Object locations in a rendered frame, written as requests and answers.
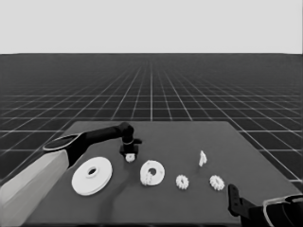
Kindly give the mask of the white round carrier with pins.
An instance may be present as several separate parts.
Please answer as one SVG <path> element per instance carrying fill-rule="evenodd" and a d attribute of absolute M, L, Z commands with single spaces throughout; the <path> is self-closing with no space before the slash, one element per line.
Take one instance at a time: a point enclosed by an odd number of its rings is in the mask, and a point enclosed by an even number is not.
<path fill-rule="evenodd" d="M 165 169 L 160 162 L 149 160 L 144 163 L 140 169 L 140 181 L 147 172 L 150 172 L 152 175 L 151 184 L 148 186 L 158 185 L 165 178 Z"/>

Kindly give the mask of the large thick white disc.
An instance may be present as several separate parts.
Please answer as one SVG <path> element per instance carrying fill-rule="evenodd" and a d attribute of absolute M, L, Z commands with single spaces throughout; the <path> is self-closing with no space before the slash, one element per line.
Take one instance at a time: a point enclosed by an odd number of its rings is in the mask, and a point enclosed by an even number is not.
<path fill-rule="evenodd" d="M 74 172 L 71 185 L 81 196 L 90 196 L 101 190 L 113 174 L 111 162 L 105 157 L 95 157 L 85 161 Z"/>

